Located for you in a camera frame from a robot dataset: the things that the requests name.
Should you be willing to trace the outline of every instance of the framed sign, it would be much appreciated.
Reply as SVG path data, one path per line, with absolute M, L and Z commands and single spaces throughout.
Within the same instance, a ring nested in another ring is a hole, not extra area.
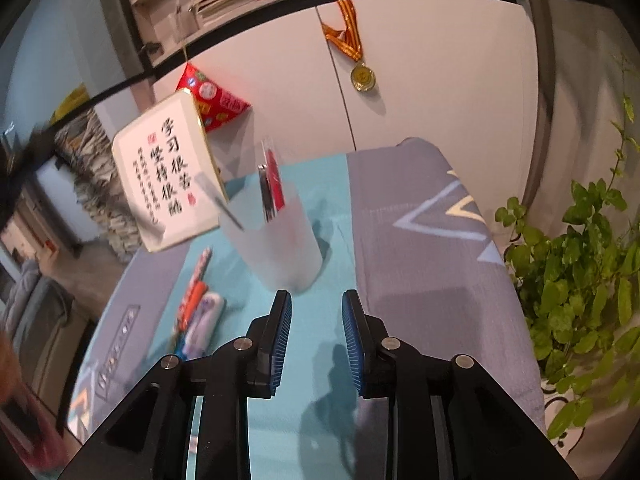
M 154 236 L 138 222 L 149 252 L 161 251 L 218 226 L 218 208 L 193 177 L 204 176 L 226 200 L 191 93 L 179 90 L 150 108 L 113 139 L 125 196 L 135 211 L 164 228 Z

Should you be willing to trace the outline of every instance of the cabinet door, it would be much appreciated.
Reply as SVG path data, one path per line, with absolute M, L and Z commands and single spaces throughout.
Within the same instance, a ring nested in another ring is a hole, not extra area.
M 288 14 L 198 54 L 193 64 L 252 108 L 208 134 L 222 177 L 256 171 L 271 137 L 284 163 L 353 151 L 349 121 L 315 8 Z M 172 91 L 184 66 L 154 84 Z
M 538 64 L 525 10 L 497 0 L 353 2 L 377 89 L 356 92 L 354 62 L 331 53 L 356 148 L 432 142 L 493 219 L 524 191 L 535 133 Z M 344 28 L 338 5 L 318 10 L 327 25 Z

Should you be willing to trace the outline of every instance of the medal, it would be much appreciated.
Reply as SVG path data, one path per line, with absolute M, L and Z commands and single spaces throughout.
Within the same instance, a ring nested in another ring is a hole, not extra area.
M 362 62 L 362 43 L 358 33 L 356 9 L 351 0 L 337 0 L 346 30 L 335 30 L 322 24 L 322 31 L 327 41 L 333 43 L 345 56 L 356 62 L 351 70 L 351 84 L 358 92 L 368 92 L 376 86 L 376 75 Z

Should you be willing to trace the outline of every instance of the pen holder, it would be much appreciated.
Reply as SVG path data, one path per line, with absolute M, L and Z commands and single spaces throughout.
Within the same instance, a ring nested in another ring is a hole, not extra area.
M 322 255 L 296 187 L 283 183 L 285 206 L 264 220 L 259 186 L 236 194 L 228 205 L 244 230 L 220 213 L 220 228 L 247 266 L 270 290 L 303 292 L 316 279 Z

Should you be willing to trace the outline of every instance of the gray tablecloth section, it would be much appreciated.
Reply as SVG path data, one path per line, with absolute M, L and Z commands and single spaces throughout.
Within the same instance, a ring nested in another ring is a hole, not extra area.
M 79 437 L 100 426 L 155 364 L 146 362 L 148 348 L 190 243 L 153 254 L 140 249 L 127 266 L 84 358 L 79 377 L 87 380 L 76 383 L 74 396 L 88 385 L 93 403 L 89 427 L 81 428 Z
M 473 356 L 543 428 L 540 371 L 517 295 L 449 163 L 421 139 L 350 153 L 347 161 L 366 312 L 425 355 Z M 357 478 L 376 480 L 384 470 L 385 406 L 358 406 Z

